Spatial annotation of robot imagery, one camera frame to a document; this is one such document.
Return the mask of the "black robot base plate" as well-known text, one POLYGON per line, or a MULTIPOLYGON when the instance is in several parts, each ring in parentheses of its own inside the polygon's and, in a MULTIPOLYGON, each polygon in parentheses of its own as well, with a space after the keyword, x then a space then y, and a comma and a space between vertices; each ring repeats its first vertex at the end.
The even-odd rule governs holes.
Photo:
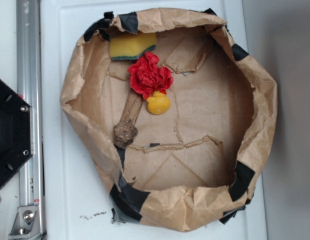
POLYGON ((33 155, 32 107, 0 79, 0 190, 33 155))

